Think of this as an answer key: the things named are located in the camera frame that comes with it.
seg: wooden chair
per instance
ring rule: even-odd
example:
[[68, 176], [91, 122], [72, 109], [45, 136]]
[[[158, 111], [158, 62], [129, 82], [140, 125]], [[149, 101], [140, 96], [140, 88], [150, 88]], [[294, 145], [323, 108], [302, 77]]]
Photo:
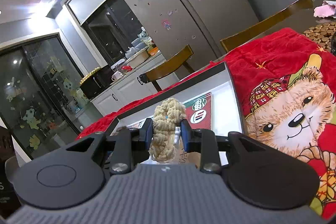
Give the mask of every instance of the wooden chair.
[[188, 58], [193, 54], [193, 50], [189, 45], [187, 45], [172, 58], [157, 66], [156, 68], [141, 74], [139, 78], [145, 84], [151, 82], [157, 91], [161, 91], [162, 89], [156, 80], [173, 73], [182, 65], [188, 70], [189, 73], [195, 72], [193, 68], [187, 63]]
[[272, 15], [269, 18], [253, 25], [252, 27], [247, 28], [246, 30], [237, 33], [233, 36], [221, 39], [221, 44], [226, 52], [233, 50], [234, 48], [242, 45], [243, 43], [249, 41], [253, 37], [261, 34], [262, 32], [268, 30], [270, 27], [276, 25], [277, 23], [283, 21], [287, 17], [293, 15], [295, 12], [301, 9], [313, 8], [312, 0], [297, 0], [287, 8], [278, 12], [275, 15]]

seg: yellow star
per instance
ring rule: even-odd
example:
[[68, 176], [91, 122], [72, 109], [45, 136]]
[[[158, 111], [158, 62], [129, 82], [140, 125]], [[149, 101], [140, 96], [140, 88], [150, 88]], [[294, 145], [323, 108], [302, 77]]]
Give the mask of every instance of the yellow star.
[[264, 61], [261, 65], [259, 65], [258, 63], [256, 63], [256, 65], [258, 66], [258, 69], [265, 69], [264, 64], [266, 61]]
[[325, 52], [325, 50], [322, 47], [317, 46], [317, 50], [320, 52]]

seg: bear's mouth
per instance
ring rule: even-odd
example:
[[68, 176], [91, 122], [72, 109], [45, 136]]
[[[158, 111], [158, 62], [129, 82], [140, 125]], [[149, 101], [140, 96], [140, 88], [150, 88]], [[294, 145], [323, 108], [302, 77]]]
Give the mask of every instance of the bear's mouth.
[[294, 137], [296, 137], [297, 135], [299, 135], [299, 134], [301, 133], [302, 129], [307, 128], [308, 126], [310, 126], [310, 120], [311, 120], [312, 118], [313, 118], [313, 116], [308, 118], [308, 119], [309, 119], [309, 123], [308, 123], [308, 125], [307, 125], [306, 127], [303, 127], [302, 124], [300, 124], [301, 129], [300, 129], [300, 132], [299, 132], [298, 134], [295, 134], [294, 136], [289, 136], [289, 135], [287, 135], [287, 140], [288, 140], [289, 138], [294, 138]]

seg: bear's eye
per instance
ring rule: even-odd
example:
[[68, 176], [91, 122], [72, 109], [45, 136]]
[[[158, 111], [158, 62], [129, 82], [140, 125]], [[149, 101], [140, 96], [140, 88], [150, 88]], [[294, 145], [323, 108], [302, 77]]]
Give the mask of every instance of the bear's eye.
[[313, 97], [312, 97], [312, 96], [309, 96], [309, 97], [307, 97], [307, 98], [305, 98], [305, 99], [303, 100], [303, 103], [304, 103], [304, 104], [308, 104], [312, 99], [313, 99]]
[[273, 125], [272, 125], [271, 123], [266, 124], [266, 125], [262, 128], [262, 130], [263, 130], [264, 132], [270, 132], [272, 129], [273, 129]]

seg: countertop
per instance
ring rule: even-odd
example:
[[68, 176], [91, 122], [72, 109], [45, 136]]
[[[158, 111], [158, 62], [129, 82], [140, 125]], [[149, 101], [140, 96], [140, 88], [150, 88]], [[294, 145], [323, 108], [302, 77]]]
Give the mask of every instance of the countertop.
[[106, 92], [107, 90], [109, 90], [110, 88], [114, 87], [117, 83], [120, 83], [122, 80], [124, 80], [126, 77], [130, 76], [132, 73], [136, 72], [138, 69], [140, 69], [142, 66], [146, 65], [147, 63], [151, 62], [154, 58], [158, 57], [159, 55], [161, 55], [162, 53], [160, 51], [158, 51], [155, 55], [151, 56], [150, 58], [148, 58], [144, 63], [140, 64], [139, 66], [137, 66], [135, 69], [131, 70], [130, 72], [126, 73], [124, 76], [122, 76], [121, 78], [119, 78], [118, 80], [112, 82], [109, 86], [106, 87], [105, 90], [103, 90], [101, 93], [99, 93], [96, 97], [94, 97], [93, 99], [90, 100], [90, 102], [94, 101], [95, 99], [97, 99], [100, 95], [102, 95], [104, 92]]

